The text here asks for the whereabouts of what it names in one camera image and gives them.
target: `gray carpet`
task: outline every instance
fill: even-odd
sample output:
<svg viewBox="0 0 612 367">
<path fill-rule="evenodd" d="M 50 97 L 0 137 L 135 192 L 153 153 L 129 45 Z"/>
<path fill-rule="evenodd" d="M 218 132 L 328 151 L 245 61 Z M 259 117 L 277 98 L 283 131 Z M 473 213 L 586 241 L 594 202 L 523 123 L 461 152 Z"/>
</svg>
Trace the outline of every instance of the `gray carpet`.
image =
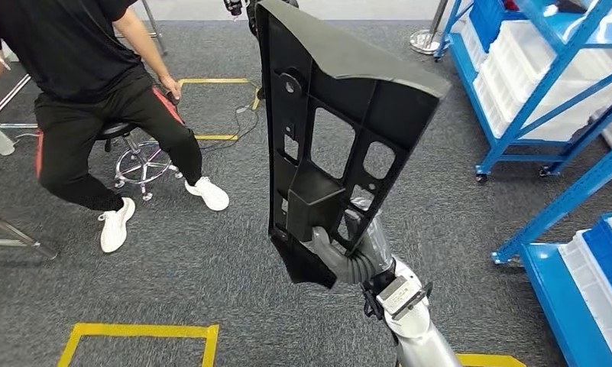
<svg viewBox="0 0 612 367">
<path fill-rule="evenodd" d="M 406 40 L 420 24 L 345 22 L 342 28 L 451 80 L 438 111 L 384 204 L 393 250 L 424 281 L 434 281 L 432 315 L 458 352 L 510 354 L 528 366 L 564 365 L 522 271 L 496 268 L 489 254 L 582 175 L 606 151 L 596 141 L 561 177 L 540 179 L 536 164 L 498 164 L 490 183 L 474 181 L 487 142 L 451 60 L 412 53 Z M 166 58 L 177 78 L 258 80 L 257 45 L 247 25 L 169 22 Z M 32 122 L 29 86 L 0 116 Z M 186 85 L 180 111 L 200 133 L 233 133 L 246 86 Z M 239 115 L 246 130 L 254 115 Z M 326 291 L 291 284 L 267 231 L 267 129 L 261 122 L 236 146 L 206 154 L 206 173 L 232 204 L 212 213 L 172 176 L 151 185 L 154 198 L 130 221 L 114 255 L 98 246 L 96 213 L 63 203 L 34 179 L 35 141 L 0 157 L 0 216 L 60 250 L 42 261 L 0 249 L 0 366 L 55 365 L 74 323 L 220 325 L 218 366 L 392 366 L 384 326 L 361 312 L 355 287 Z M 324 128 L 333 124 L 323 121 Z M 110 182 L 118 152 L 100 145 L 92 172 Z M 334 155 L 322 157 L 335 161 Z M 544 235 L 566 241 L 612 210 L 612 182 Z M 199 364 L 203 340 L 81 339 L 73 365 Z"/>
</svg>

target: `blue storage bin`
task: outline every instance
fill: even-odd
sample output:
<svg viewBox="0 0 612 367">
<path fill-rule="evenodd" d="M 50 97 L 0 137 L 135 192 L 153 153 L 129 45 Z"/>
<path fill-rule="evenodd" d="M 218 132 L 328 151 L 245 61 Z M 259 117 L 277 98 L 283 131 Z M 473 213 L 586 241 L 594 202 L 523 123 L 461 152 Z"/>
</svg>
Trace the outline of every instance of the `blue storage bin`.
<svg viewBox="0 0 612 367">
<path fill-rule="evenodd" d="M 476 0 L 470 11 L 470 20 L 486 52 L 490 50 L 490 44 L 499 35 L 502 21 L 523 19 L 526 17 L 521 11 L 506 10 L 503 0 Z"/>
<path fill-rule="evenodd" d="M 612 228 L 607 224 L 610 217 L 612 214 L 603 215 L 582 237 L 612 287 Z"/>
</svg>

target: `yellow floor tape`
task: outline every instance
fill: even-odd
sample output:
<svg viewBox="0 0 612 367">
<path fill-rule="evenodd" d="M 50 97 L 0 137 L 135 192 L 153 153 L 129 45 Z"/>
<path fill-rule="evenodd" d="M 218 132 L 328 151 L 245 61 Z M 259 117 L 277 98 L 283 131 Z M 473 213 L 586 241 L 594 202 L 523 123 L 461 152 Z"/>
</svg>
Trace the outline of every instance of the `yellow floor tape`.
<svg viewBox="0 0 612 367">
<path fill-rule="evenodd" d="M 251 104 L 251 110 L 252 111 L 256 111 L 256 109 L 258 108 L 258 105 L 261 104 L 261 101 L 258 99 L 258 90 L 260 89 L 258 86 L 256 86 L 256 84 L 254 84 L 253 82 L 250 82 L 248 79 L 245 78 L 237 78 L 237 79 L 226 79 L 226 78 L 206 78 L 206 79 L 180 79 L 177 81 L 180 84 L 180 88 L 182 88 L 182 86 L 184 84 L 251 84 L 256 90 L 254 91 L 254 101 Z"/>
<path fill-rule="evenodd" d="M 58 367 L 68 367 L 72 362 L 81 336 L 151 336 L 156 338 L 204 338 L 205 349 L 202 367 L 213 367 L 215 347 L 218 343 L 218 325 L 173 326 L 173 325 L 127 325 L 119 323 L 78 323 L 74 326 Z M 526 367 L 512 356 L 490 354 L 457 354 L 463 366 L 470 367 Z"/>
<path fill-rule="evenodd" d="M 171 326 L 171 325 L 125 325 L 118 323 L 78 323 L 74 326 L 58 367 L 67 367 L 72 362 L 81 336 L 152 336 L 157 338 L 204 338 L 205 349 L 202 367 L 213 367 L 215 346 L 218 342 L 218 325 Z"/>
<path fill-rule="evenodd" d="M 526 367 L 512 356 L 494 354 L 457 354 L 459 362 L 470 367 Z"/>
<path fill-rule="evenodd" d="M 240 78 L 240 79 L 180 79 L 177 82 L 182 86 L 185 83 L 245 84 L 245 83 L 249 83 L 249 80 L 245 78 Z"/>
</svg>

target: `black stool seat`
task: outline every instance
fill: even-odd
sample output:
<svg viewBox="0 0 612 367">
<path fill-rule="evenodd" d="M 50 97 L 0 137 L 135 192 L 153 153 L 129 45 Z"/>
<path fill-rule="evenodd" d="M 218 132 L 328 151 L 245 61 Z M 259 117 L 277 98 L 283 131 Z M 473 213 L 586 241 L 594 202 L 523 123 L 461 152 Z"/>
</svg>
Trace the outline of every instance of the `black stool seat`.
<svg viewBox="0 0 612 367">
<path fill-rule="evenodd" d="M 135 130 L 137 126 L 129 122 L 107 122 L 103 125 L 99 136 L 96 140 L 110 140 L 126 135 Z"/>
</svg>

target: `shelf rack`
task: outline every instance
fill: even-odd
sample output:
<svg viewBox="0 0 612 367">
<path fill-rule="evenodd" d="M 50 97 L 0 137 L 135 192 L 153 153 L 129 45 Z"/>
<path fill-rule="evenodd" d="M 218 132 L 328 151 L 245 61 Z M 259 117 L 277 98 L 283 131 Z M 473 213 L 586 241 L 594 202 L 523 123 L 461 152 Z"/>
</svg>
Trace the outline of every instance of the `shelf rack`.
<svg viewBox="0 0 612 367">
<path fill-rule="evenodd" d="M 599 119 L 612 121 L 612 106 Z M 561 244 L 533 241 L 611 179 L 612 151 L 492 253 L 495 264 L 508 263 L 519 255 L 571 367 L 612 366 L 612 354 L 559 254 Z"/>
<path fill-rule="evenodd" d="M 498 2 L 500 0 L 475 0 L 477 2 Z M 478 121 L 490 143 L 490 150 L 480 164 L 475 167 L 477 180 L 485 182 L 492 167 L 498 161 L 538 161 L 544 162 L 546 166 L 540 171 L 540 175 L 559 174 L 564 166 L 579 153 L 589 142 L 594 140 L 612 121 L 604 119 L 590 119 L 590 124 L 582 129 L 578 135 L 574 135 L 571 141 L 546 141 L 522 138 L 528 132 L 543 125 L 550 119 L 556 117 L 566 109 L 571 108 L 583 99 L 588 98 L 599 90 L 612 83 L 612 74 L 600 80 L 589 88 L 551 112 L 524 126 L 524 123 L 555 81 L 560 77 L 565 68 L 571 63 L 575 55 L 582 48 L 612 48 L 612 0 L 585 0 L 590 5 L 584 15 L 557 13 L 557 8 L 552 5 L 553 0 L 516 0 L 517 6 L 524 13 L 543 37 L 549 42 L 556 52 L 548 72 L 531 93 L 530 97 L 522 106 L 517 116 L 510 123 L 508 129 L 500 138 L 496 138 L 491 126 L 484 114 L 479 98 L 474 91 L 472 83 L 477 72 L 472 65 L 465 44 L 458 33 L 452 32 L 452 26 L 462 17 L 474 4 L 470 2 L 459 11 L 461 0 L 457 0 L 452 6 L 445 30 L 441 37 L 441 44 L 434 54 L 438 60 L 445 52 L 448 45 L 452 59 L 456 65 L 461 81 L 465 86 L 466 93 L 474 107 Z M 510 146 L 534 145 L 559 147 L 558 154 L 506 154 Z"/>
</svg>

